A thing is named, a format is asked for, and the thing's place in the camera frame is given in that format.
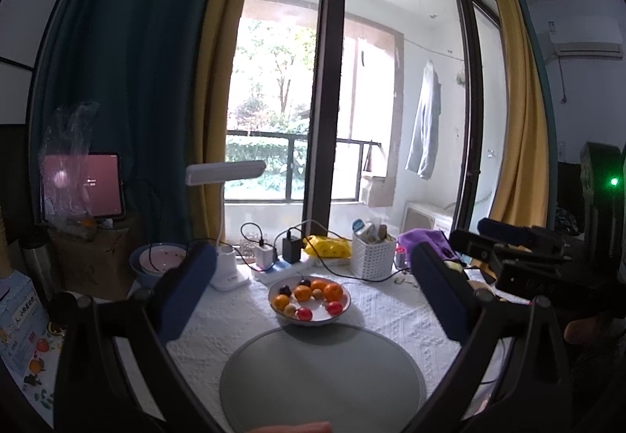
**tablecloth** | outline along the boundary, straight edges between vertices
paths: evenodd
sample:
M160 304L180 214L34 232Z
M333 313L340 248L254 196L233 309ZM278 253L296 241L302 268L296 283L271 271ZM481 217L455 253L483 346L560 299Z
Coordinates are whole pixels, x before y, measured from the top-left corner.
M347 268L337 268L348 273ZM364 283L338 278L326 270L312 275L333 279L350 292L352 306L340 321L364 327L395 341L414 358L433 393L460 349L446 338L425 296L411 275L398 275L384 283ZM167 349L182 375L208 411L226 431L232 431L221 410L221 372L236 349L261 333L279 326L267 301L268 286L252 280L229 292L212 288L199 301L183 335ZM118 340L129 379L143 409L162 418L130 351L127 340ZM484 380L497 378L502 364L500 345L494 352ZM470 409L478 409L492 386L481 386Z

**white lamp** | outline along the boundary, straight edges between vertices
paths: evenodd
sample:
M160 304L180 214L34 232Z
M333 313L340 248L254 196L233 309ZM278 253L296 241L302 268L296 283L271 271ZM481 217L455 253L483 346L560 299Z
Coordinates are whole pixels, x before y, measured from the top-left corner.
M265 171L264 161L237 161L192 164L185 172L185 183L187 186L200 186L202 184L225 183L227 181L238 181L241 179L254 179ZM220 213L220 233L217 235L215 249L217 250L217 265L215 274L211 278L211 286L216 290L229 291L237 286L245 285L250 278L237 268L235 252L226 246L220 245L221 219Z

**white plastic basket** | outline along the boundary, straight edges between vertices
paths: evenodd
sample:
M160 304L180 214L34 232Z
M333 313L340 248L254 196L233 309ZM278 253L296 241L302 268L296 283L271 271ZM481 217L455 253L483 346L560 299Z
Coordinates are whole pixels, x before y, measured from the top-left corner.
M350 270L358 278L382 280L391 274L395 252L396 240L393 237L387 237L387 240L378 244L365 244L355 236Z

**black charger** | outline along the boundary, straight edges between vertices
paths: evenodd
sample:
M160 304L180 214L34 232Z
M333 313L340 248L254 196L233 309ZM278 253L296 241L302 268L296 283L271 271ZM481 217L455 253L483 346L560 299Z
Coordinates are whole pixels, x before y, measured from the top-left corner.
M282 240L282 258L289 263L300 261L300 252L304 247L302 239L291 236L291 230L287 230L287 236Z

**charger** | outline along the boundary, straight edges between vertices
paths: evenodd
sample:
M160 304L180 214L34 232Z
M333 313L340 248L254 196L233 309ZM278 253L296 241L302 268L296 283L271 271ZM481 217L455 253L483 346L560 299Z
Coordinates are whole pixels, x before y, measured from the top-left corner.
M254 260L259 269L265 271L274 264L274 248L269 244L254 246Z
M292 237L291 231L287 230L287 236L282 240L282 258L289 263L300 261L300 252L304 247L302 239Z

